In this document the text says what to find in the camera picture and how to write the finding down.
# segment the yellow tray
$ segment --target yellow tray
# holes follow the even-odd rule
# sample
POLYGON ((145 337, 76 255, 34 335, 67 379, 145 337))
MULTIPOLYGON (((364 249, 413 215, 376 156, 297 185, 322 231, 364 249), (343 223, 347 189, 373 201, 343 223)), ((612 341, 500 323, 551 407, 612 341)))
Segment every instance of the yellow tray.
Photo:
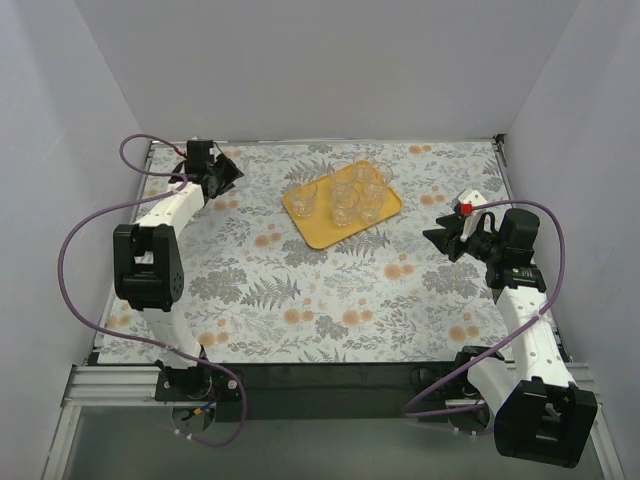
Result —
MULTIPOLYGON (((400 210, 402 210, 402 200, 398 194, 389 188, 385 194, 384 203, 380 210, 378 219, 373 223, 364 223, 360 219, 360 215, 356 217, 356 220, 351 225, 339 227, 331 218, 331 207, 329 205, 329 192, 331 191, 331 184, 328 176, 324 176, 314 180, 318 184, 318 197, 316 198, 316 209, 308 217, 301 218, 293 213, 291 207, 291 199, 289 194, 285 193, 282 197, 282 203, 284 208, 287 209, 289 216, 300 230, 300 233, 304 237, 305 241, 311 248, 321 250, 333 245, 340 240, 350 237, 354 233, 358 233, 361 230, 369 228, 372 225, 382 222, 389 217, 392 217, 400 210)), ((362 182, 355 184, 356 190, 363 195, 362 182)))

